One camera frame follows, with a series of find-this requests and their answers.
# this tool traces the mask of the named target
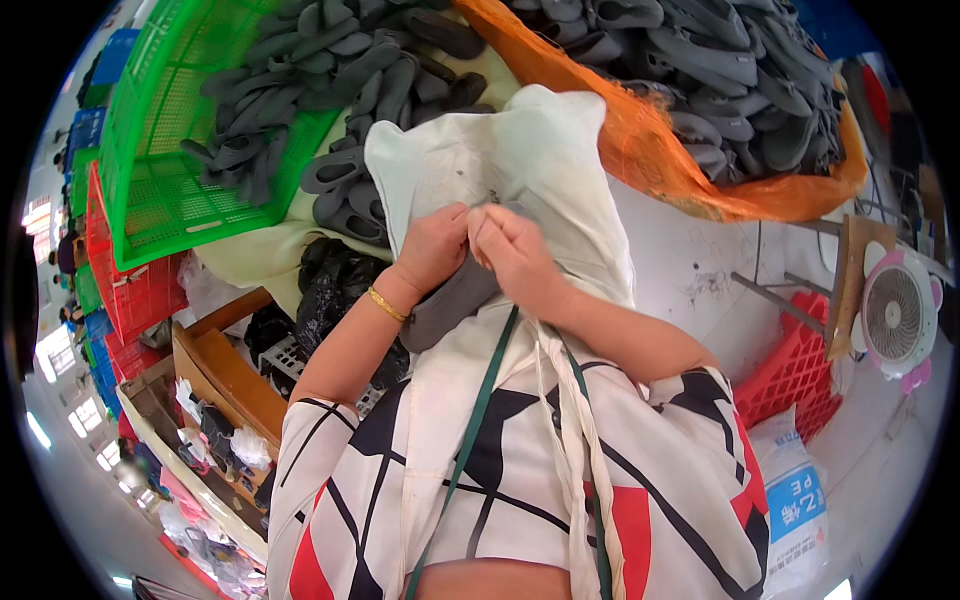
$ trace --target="black plastic bag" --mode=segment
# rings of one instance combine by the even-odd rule
[[[266,352],[277,342],[282,341],[294,332],[294,322],[283,312],[276,302],[269,304],[253,313],[243,341],[250,349],[250,358],[258,365],[260,354]]]
[[[300,261],[303,300],[297,308],[294,334],[301,360],[309,360],[347,311],[389,266],[379,258],[351,250],[340,240],[320,238],[307,247]],[[307,281],[309,286],[304,291]],[[409,368],[410,354],[396,339],[373,374],[371,384],[377,390],[387,390],[402,379]]]

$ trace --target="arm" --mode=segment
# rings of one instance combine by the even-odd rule
[[[716,360],[672,324],[586,294],[560,274],[540,229],[495,204],[468,217],[470,247],[504,293],[538,319],[580,338],[635,382],[649,384]]]
[[[467,207],[451,204],[410,224],[396,264],[380,274],[373,289],[400,315],[446,281],[467,256]],[[323,398],[355,407],[400,321],[365,294],[310,357],[290,397]]]

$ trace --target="green plastic crate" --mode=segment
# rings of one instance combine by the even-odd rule
[[[80,302],[80,307],[85,315],[89,315],[104,305],[90,265],[83,265],[80,269],[77,269],[77,274],[73,277],[73,285],[77,289],[77,300]]]
[[[279,0],[159,0],[117,84],[101,139],[100,177],[120,272],[251,229],[279,223],[339,110],[302,112],[260,207],[236,190],[200,186],[202,165],[180,141],[206,142],[215,101],[200,95],[212,72],[241,64],[257,19]]]
[[[93,355],[93,347],[90,345],[89,340],[84,340],[84,349],[86,350],[86,360],[90,361],[90,368],[96,369],[97,359]]]
[[[86,214],[86,186],[90,163],[100,154],[100,146],[81,148],[73,153],[73,179],[70,181],[70,214],[74,219]]]

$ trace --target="green strap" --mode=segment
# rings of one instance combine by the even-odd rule
[[[507,342],[510,341],[510,334],[514,330],[516,313],[517,307],[514,305],[514,310],[510,312],[507,324],[503,327],[503,333],[500,334],[500,341],[497,343],[496,350],[493,352],[493,358],[487,367],[487,374],[484,375],[483,383],[480,384],[480,392],[477,394],[477,401],[473,405],[473,413],[467,422],[467,431],[464,433],[464,440],[460,444],[457,463],[453,468],[453,474],[450,475],[450,487],[446,490],[444,507],[440,509],[440,518],[444,518],[446,507],[450,503],[450,497],[453,496],[453,491],[457,489],[460,473],[464,472],[464,467],[467,465],[467,458],[473,450],[473,443],[476,442],[477,433],[480,431],[480,424],[483,422],[483,416],[487,412],[487,405],[490,404],[493,384],[496,382],[496,373],[500,370],[500,363],[503,362],[503,354],[507,350]],[[431,535],[430,540],[427,541],[426,547],[423,548],[423,553],[420,554],[420,559],[417,561],[417,566],[414,567],[413,573],[410,574],[410,585],[407,586],[407,593],[403,596],[405,600],[413,600],[414,594],[417,592],[417,583],[420,582],[420,575],[423,572],[423,566],[426,564],[426,555],[430,552],[430,544],[432,542],[433,535]]]
[[[470,414],[470,419],[467,422],[467,431],[464,433],[464,440],[460,444],[460,452],[457,455],[457,463],[453,467],[453,474],[450,475],[450,487],[446,490],[444,505],[440,509],[440,519],[444,518],[446,507],[450,504],[450,498],[453,496],[453,491],[457,489],[457,482],[460,480],[460,474],[464,472],[464,467],[467,465],[467,458],[469,457],[470,452],[473,450],[473,443],[476,442],[477,433],[480,431],[480,424],[483,422],[484,414],[487,412],[487,405],[490,404],[490,396],[493,393],[493,384],[496,381],[496,374],[500,370],[500,363],[503,362],[503,354],[507,350],[507,343],[510,341],[510,334],[514,330],[516,313],[517,307],[514,305],[514,309],[510,312],[510,317],[507,319],[507,324],[503,327],[503,333],[500,334],[500,341],[497,343],[496,350],[493,352],[493,358],[490,361],[490,365],[487,367],[487,374],[484,375],[483,383],[480,385],[480,392],[477,394],[476,403],[473,405],[473,412]],[[590,398],[587,394],[587,382],[584,380],[584,372],[580,369],[580,365],[577,364],[577,361],[574,360],[573,352],[571,352],[570,348],[567,347],[566,341],[564,341],[564,349],[566,350],[566,356],[570,361],[570,367],[573,369],[573,375],[576,377],[577,384],[580,386],[580,392],[587,399],[587,402],[589,402]],[[612,600],[613,595],[610,558],[607,556],[607,546],[604,543],[605,534],[603,518],[600,513],[600,497],[597,493],[596,486],[593,486],[593,520],[596,523],[597,571],[600,576],[600,597],[603,598],[603,600]],[[433,535],[430,536],[426,546],[423,548],[423,553],[420,554],[420,559],[417,561],[417,565],[414,566],[414,570],[410,574],[410,584],[407,586],[407,592],[403,596],[404,600],[413,600],[414,595],[417,593],[417,584],[420,582],[420,576],[423,572],[423,567],[426,564],[426,557],[430,552],[430,544],[433,543],[433,536],[436,535],[436,533],[436,530],[434,530]]]

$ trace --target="blue label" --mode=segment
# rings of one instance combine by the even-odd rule
[[[827,510],[817,471],[810,463],[767,487],[770,542],[774,542]]]

